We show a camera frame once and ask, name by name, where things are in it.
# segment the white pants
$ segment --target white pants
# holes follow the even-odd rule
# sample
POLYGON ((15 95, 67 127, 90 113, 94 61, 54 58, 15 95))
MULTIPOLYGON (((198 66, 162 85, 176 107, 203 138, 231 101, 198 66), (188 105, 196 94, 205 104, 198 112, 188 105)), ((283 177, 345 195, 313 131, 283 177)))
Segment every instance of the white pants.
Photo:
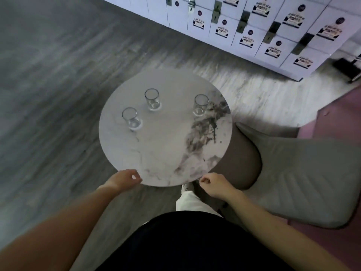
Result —
POLYGON ((181 197, 175 202, 175 210, 202 211, 222 217, 220 214, 215 212, 213 208, 202 202, 193 191, 183 192, 181 197))

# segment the shoe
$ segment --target shoe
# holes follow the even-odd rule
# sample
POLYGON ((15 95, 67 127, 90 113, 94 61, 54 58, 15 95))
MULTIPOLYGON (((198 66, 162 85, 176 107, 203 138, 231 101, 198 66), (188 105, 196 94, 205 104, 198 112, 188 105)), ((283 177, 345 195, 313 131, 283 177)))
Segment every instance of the shoe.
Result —
POLYGON ((182 185, 182 194, 185 191, 193 191, 194 192, 194 185, 192 182, 187 182, 182 185))

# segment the person's left hand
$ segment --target person's left hand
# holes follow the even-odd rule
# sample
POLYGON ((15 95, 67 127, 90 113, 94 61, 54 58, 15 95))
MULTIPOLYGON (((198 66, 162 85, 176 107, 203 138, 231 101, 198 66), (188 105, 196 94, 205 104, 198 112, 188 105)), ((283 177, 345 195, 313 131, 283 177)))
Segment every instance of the person's left hand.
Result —
POLYGON ((132 189, 141 182, 142 178, 139 176, 137 170, 126 169, 120 170, 115 173, 109 178, 109 180, 105 182, 105 184, 101 185, 99 188, 110 187, 113 188, 117 192, 117 194, 120 194, 124 191, 132 189))

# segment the locker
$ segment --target locker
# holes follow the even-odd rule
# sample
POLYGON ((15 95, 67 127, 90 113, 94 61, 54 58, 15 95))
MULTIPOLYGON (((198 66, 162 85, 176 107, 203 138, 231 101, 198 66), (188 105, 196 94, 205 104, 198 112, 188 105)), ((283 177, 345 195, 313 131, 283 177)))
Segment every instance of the locker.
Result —
POLYGON ((332 54, 361 27, 361 17, 327 7, 308 33, 315 35, 308 46, 332 54))
POLYGON ((231 48, 236 54, 254 57, 265 36, 266 31, 247 25, 243 33, 236 32, 231 48))
POLYGON ((217 0, 217 1, 222 2, 221 14, 236 20, 240 20, 247 0, 217 0))
POLYGON ((208 38, 212 10, 195 6, 193 13, 188 14, 188 34, 199 40, 208 38))
POLYGON ((285 0, 275 19, 281 23, 277 35, 298 42, 325 7, 308 0, 285 0))
POLYGON ((130 0, 105 0, 113 5, 130 10, 130 0))
POLYGON ((188 2, 184 0, 171 0, 172 5, 167 6, 168 22, 170 28, 186 33, 188 27, 188 2))
POLYGON ((238 21, 220 15, 218 23, 211 23, 209 39, 219 45, 231 46, 238 26, 238 21))
POLYGON ((288 72, 308 76, 329 57, 330 54, 325 54, 310 47, 305 47, 300 55, 291 53, 280 68, 288 72))
POLYGON ((215 0, 195 0, 195 3, 197 6, 200 6, 201 8, 213 10, 215 0))
POLYGON ((351 14, 361 15, 361 0, 332 0, 329 5, 351 14))
POLYGON ((270 44, 261 44, 255 57, 270 65, 280 67, 295 46, 295 42, 274 36, 270 44))
POLYGON ((169 27, 166 0, 147 0, 149 19, 169 27))
POLYGON ((248 24, 268 30, 284 0, 247 0, 244 10, 250 12, 248 24))
POLYGON ((130 10, 140 16, 148 18, 148 4, 147 0, 130 0, 130 10))

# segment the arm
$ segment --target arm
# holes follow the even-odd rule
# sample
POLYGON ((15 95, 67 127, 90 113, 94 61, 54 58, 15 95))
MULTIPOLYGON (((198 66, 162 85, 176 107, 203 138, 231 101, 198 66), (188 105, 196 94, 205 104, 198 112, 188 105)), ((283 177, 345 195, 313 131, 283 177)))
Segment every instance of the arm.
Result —
POLYGON ((136 170, 115 173, 96 191, 5 247, 0 252, 0 270, 69 270, 112 199, 141 181, 136 170))
POLYGON ((349 270, 317 243, 282 223, 267 211, 253 204, 235 189, 223 175, 205 174, 200 186, 212 197, 226 201, 245 227, 269 250, 295 270, 349 270))

